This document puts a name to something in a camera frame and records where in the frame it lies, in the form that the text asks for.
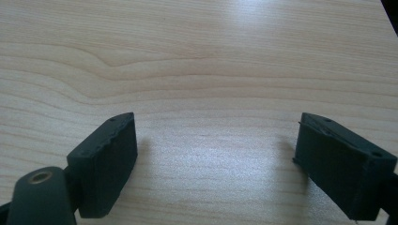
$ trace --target wooden table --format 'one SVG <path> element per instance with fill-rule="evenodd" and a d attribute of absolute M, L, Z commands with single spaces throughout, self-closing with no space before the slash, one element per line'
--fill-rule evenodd
<path fill-rule="evenodd" d="M 129 182 L 79 224 L 355 224 L 291 161 L 302 112 L 398 155 L 398 38 L 378 0 L 5 0 L 0 79 L 1 204 L 135 113 Z"/>

